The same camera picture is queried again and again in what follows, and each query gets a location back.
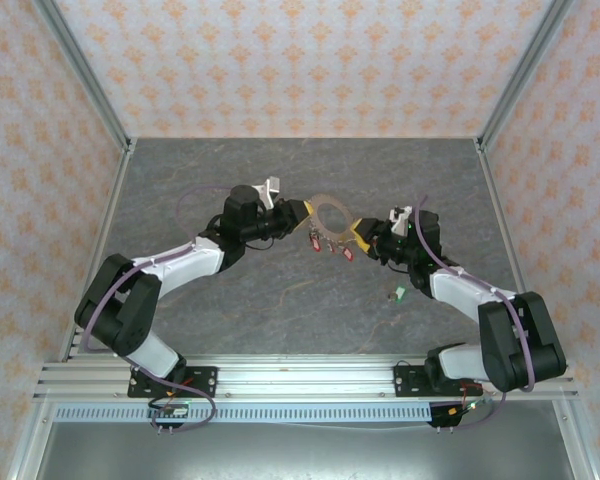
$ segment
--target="white cable tray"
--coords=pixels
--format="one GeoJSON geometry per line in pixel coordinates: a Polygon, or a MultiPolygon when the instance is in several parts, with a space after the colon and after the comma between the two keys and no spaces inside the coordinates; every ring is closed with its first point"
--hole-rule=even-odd
{"type": "MultiPolygon", "coordinates": [[[[209,407],[199,403],[176,404],[181,414],[158,419],[197,422],[207,417],[209,407]]],[[[59,423],[138,423],[152,415],[146,405],[137,403],[62,403],[54,421],[59,423]]],[[[431,409],[427,402],[395,403],[226,403],[218,404],[213,423],[378,423],[427,422],[431,409]]]]}

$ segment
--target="patterned wallpaper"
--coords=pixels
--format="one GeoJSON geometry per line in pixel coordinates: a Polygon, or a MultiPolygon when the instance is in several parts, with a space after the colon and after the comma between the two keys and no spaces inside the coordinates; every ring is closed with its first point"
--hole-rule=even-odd
{"type": "Polygon", "coordinates": [[[550,0],[59,0],[131,136],[481,133],[550,0]]]}
{"type": "Polygon", "coordinates": [[[576,0],[488,155],[528,282],[577,361],[600,451],[600,0],[576,0]]]}
{"type": "Polygon", "coordinates": [[[60,350],[118,157],[33,2],[0,0],[0,479],[60,350]]]}

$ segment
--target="metal frame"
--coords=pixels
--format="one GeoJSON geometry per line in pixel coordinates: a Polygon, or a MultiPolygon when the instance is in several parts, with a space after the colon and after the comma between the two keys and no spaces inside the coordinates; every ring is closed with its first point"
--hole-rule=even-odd
{"type": "Polygon", "coordinates": [[[37,478],[51,434],[55,412],[56,404],[53,402],[33,404],[7,474],[8,480],[37,478]]]}
{"type": "Polygon", "coordinates": [[[516,288],[519,292],[524,292],[527,290],[525,274],[520,266],[518,256],[516,255],[516,250],[513,246],[513,240],[511,239],[511,233],[509,232],[509,227],[507,226],[507,220],[504,215],[504,210],[502,209],[502,204],[500,203],[500,197],[498,196],[498,191],[496,189],[495,182],[493,181],[493,175],[491,174],[491,167],[489,165],[489,161],[487,160],[487,154],[484,151],[484,148],[481,146],[479,139],[475,138],[473,143],[476,146],[476,153],[480,159],[480,166],[482,167],[482,172],[484,173],[484,178],[487,182],[491,203],[493,204],[493,210],[496,213],[498,226],[500,227],[500,233],[502,234],[502,240],[504,241],[504,247],[507,250],[507,256],[509,257],[509,263],[511,264],[511,271],[513,272],[513,278],[516,282],[516,288]]]}
{"type": "Polygon", "coordinates": [[[82,52],[73,33],[71,33],[64,15],[62,15],[62,11],[55,0],[35,0],[35,4],[38,6],[40,13],[55,35],[58,43],[60,43],[67,60],[69,60],[78,79],[89,94],[96,110],[100,113],[109,134],[121,149],[126,148],[129,145],[129,136],[126,134],[111,103],[109,103],[109,99],[100,82],[98,82],[95,73],[93,73],[87,57],[82,52]]]}
{"type": "MultiPolygon", "coordinates": [[[[124,184],[135,142],[130,142],[99,85],[86,58],[71,34],[54,0],[35,0],[42,15],[67,54],[76,74],[89,92],[114,140],[124,149],[106,211],[103,213],[98,240],[91,255],[85,288],[101,262],[113,214],[124,184]]],[[[496,217],[511,262],[516,285],[525,289],[524,272],[516,258],[511,235],[500,204],[487,160],[493,142],[524,89],[526,81],[546,51],[573,0],[554,0],[536,35],[523,55],[514,75],[494,109],[485,131],[475,139],[476,151],[494,205],[496,217]]],[[[67,331],[59,363],[44,365],[34,394],[33,411],[18,445],[9,479],[36,478],[60,403],[128,405],[144,403],[126,396],[128,365],[107,354],[86,355],[77,346],[81,329],[72,324],[67,331]]],[[[405,360],[422,364],[423,357],[404,355],[204,355],[188,357],[190,364],[219,366],[222,376],[216,400],[229,407],[241,404],[371,404],[391,405],[396,398],[392,367],[405,360]]],[[[495,390],[485,384],[487,390],[495,390]]],[[[508,400],[551,400],[560,425],[565,448],[577,479],[600,479],[600,462],[592,448],[591,432],[584,419],[584,407],[570,370],[558,379],[541,382],[531,394],[511,392],[508,400]]],[[[450,400],[419,397],[413,402],[450,400]]],[[[192,400],[194,404],[204,400],[192,400]]]]}
{"type": "MultiPolygon", "coordinates": [[[[45,364],[34,401],[140,402],[129,399],[129,365],[111,355],[45,364]]],[[[404,355],[197,355],[189,365],[220,369],[218,402],[395,402],[393,366],[398,361],[422,365],[425,357],[404,355]]],[[[485,389],[496,391],[490,383],[485,389]]],[[[559,400],[578,397],[567,369],[560,378],[538,383],[532,393],[513,391],[507,401],[559,400]]],[[[457,397],[413,397],[414,402],[457,400],[457,397]]],[[[194,399],[204,403],[204,399],[194,399]]]]}
{"type": "MultiPolygon", "coordinates": [[[[96,275],[98,266],[102,260],[102,254],[104,251],[104,247],[107,242],[107,237],[109,235],[109,230],[111,229],[111,222],[113,221],[113,216],[115,214],[116,206],[118,204],[118,198],[120,197],[120,192],[122,191],[122,187],[124,185],[124,180],[127,174],[127,167],[129,166],[129,160],[133,156],[133,152],[136,148],[137,139],[132,138],[129,141],[129,145],[126,146],[118,160],[118,167],[116,170],[116,174],[114,176],[113,184],[111,185],[109,198],[107,200],[107,205],[102,212],[102,216],[100,218],[100,223],[98,226],[98,234],[96,237],[96,242],[93,245],[93,250],[90,255],[89,260],[89,269],[85,274],[82,291],[80,293],[80,297],[84,295],[84,292],[89,288],[89,284],[93,277],[96,275]]],[[[76,304],[80,301],[80,298],[76,298],[76,304]]],[[[70,355],[70,350],[76,336],[76,324],[73,321],[69,322],[67,326],[67,330],[64,335],[64,339],[62,341],[62,348],[58,355],[58,361],[66,362],[70,355]]]]}
{"type": "Polygon", "coordinates": [[[553,0],[551,3],[478,140],[485,152],[513,110],[527,80],[540,62],[572,3],[573,0],[553,0]]]}

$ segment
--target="robotic arm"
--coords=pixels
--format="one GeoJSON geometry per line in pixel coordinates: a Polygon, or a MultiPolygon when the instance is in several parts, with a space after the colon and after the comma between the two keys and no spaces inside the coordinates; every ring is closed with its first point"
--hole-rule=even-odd
{"type": "MultiPolygon", "coordinates": [[[[151,330],[158,300],[196,278],[230,268],[244,255],[248,242],[284,238],[313,213],[309,203],[284,200],[279,191],[280,182],[274,177],[263,185],[238,185],[225,200],[223,212],[193,241],[150,257],[108,257],[80,302],[75,322],[92,328],[105,346],[153,377],[181,385],[185,359],[151,330]]],[[[529,368],[537,381],[562,375],[566,360],[542,298],[534,292],[496,291],[484,282],[476,284],[469,275],[455,274],[464,270],[442,256],[438,216],[421,211],[418,220],[422,241],[411,207],[391,210],[385,221],[360,219],[351,230],[367,256],[382,265],[389,261],[407,265],[415,288],[478,323],[480,346],[447,345],[429,352],[424,369],[433,391],[442,394],[455,380],[468,378],[488,380],[507,392],[529,383],[529,368]],[[446,268],[436,264],[423,243],[446,268]],[[526,345],[512,328],[514,319],[502,296],[518,312],[526,345]],[[530,362],[523,351],[527,346],[530,362]]],[[[154,380],[144,377],[143,384],[155,386],[154,380]]]]}
{"type": "Polygon", "coordinates": [[[293,232],[312,213],[311,206],[278,198],[279,191],[275,177],[263,185],[238,185],[223,212],[194,241],[151,257],[108,257],[80,302],[75,322],[87,328],[100,306],[93,336],[152,375],[182,383],[185,359],[151,331],[158,300],[196,278],[230,268],[244,255],[248,242],[281,239],[293,232]],[[138,267],[142,268],[120,285],[114,298],[103,300],[126,272],[138,267]]]}
{"type": "Polygon", "coordinates": [[[447,266],[441,268],[423,247],[412,210],[396,207],[388,220],[363,218],[351,230],[369,258],[379,260],[382,265],[389,261],[406,264],[415,288],[478,323],[480,346],[447,345],[428,353],[425,371],[434,390],[466,378],[490,381],[500,391],[508,392],[528,385],[528,368],[533,370],[536,381],[562,375],[566,359],[542,297],[535,292],[496,290],[466,274],[462,267],[442,256],[438,215],[420,211],[422,240],[447,266]],[[531,365],[525,361],[522,342],[513,329],[514,319],[503,303],[503,296],[517,312],[525,331],[531,365]]]}

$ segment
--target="black mounting plate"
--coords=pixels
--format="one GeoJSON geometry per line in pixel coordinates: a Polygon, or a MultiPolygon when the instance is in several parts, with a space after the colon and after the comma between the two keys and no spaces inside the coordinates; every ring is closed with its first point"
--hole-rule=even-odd
{"type": "MultiPolygon", "coordinates": [[[[393,367],[393,386],[396,397],[462,397],[464,390],[462,384],[472,384],[473,380],[463,378],[449,380],[434,389],[423,365],[396,365],[393,367]]],[[[468,397],[479,397],[482,388],[469,386],[468,397]]]]}
{"type": "MultiPolygon", "coordinates": [[[[187,366],[185,369],[185,381],[191,378],[187,386],[202,390],[210,397],[215,397],[216,385],[218,383],[218,367],[196,367],[187,366]]],[[[167,396],[167,391],[171,391],[161,383],[151,380],[140,371],[131,369],[131,380],[127,396],[129,398],[162,398],[167,396]]],[[[200,395],[180,390],[178,398],[199,398],[200,395]]]]}

